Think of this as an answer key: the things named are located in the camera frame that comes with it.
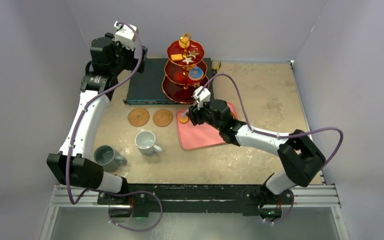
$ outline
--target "blue round object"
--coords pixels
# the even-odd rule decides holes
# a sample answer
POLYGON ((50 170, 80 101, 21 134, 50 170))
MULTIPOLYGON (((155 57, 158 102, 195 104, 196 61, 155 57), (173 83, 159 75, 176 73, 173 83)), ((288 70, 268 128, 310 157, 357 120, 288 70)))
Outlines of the blue round object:
POLYGON ((204 71, 199 66, 194 66, 189 71, 189 78, 194 80, 194 81, 201 80, 203 78, 203 76, 204 76, 204 71))

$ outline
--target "pink cutting board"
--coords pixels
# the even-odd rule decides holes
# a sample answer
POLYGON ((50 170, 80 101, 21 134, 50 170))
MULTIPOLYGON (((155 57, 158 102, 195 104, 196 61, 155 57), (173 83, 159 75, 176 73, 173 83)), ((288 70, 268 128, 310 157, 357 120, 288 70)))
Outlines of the pink cutting board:
MULTIPOLYGON (((238 114, 233 104, 228 102, 227 105, 230 111, 237 116, 238 114)), ((179 118, 185 111, 186 108, 176 112, 177 132, 180 146, 183 149, 191 150, 225 143, 219 135, 219 131, 206 123, 196 126, 194 126, 190 120, 184 124, 180 123, 179 118)))

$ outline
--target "gray wall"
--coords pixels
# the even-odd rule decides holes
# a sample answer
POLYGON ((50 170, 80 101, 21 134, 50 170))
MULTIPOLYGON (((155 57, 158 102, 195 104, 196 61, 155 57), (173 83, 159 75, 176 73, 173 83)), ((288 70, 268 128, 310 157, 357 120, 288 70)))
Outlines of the gray wall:
MULTIPOLYGON (((351 239, 384 239, 384 1, 329 0, 294 69, 310 127, 344 131, 324 172, 351 239)), ((315 136, 326 153, 337 140, 315 136)))
POLYGON ((89 58, 64 0, 0 0, 0 240, 39 237, 89 58))
POLYGON ((167 57, 184 32, 214 59, 295 59, 327 0, 66 0, 86 39, 113 32, 115 21, 138 27, 149 57, 167 57))

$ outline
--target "white mug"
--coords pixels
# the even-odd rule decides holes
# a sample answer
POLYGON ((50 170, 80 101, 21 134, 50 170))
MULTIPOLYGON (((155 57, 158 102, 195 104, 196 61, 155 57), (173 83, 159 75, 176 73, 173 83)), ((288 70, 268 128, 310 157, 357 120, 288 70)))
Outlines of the white mug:
POLYGON ((155 145, 155 135, 150 131, 139 132, 134 139, 134 143, 143 155, 163 152, 161 147, 155 145))

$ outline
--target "beige table surface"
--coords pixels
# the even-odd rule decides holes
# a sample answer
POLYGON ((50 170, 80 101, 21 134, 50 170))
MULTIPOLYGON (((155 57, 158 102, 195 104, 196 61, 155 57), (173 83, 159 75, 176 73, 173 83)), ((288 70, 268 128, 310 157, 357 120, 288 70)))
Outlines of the beige table surface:
MULTIPOLYGON (((220 73, 233 77, 241 92, 251 125, 275 132, 306 131, 307 125, 301 108, 295 80, 287 63, 230 63, 223 62, 220 73)), ((118 77, 123 80, 129 72, 118 77)), ((180 147, 176 120, 167 127, 158 127, 152 121, 156 110, 165 108, 174 114, 186 105, 129 106, 123 103, 128 83, 115 90, 102 117, 94 150, 110 145, 128 161, 113 172, 124 176, 130 183, 169 184, 262 184, 266 178, 283 169, 278 157, 251 147, 231 144, 184 150, 180 147), (144 107, 150 119, 141 127, 129 124, 131 110, 144 107), (162 153, 142 155, 135 146, 140 131, 152 131, 162 153)), ((226 77, 214 81, 214 96, 234 104, 238 118, 245 120, 235 88, 226 77)), ((312 184, 320 184, 317 175, 312 184)))

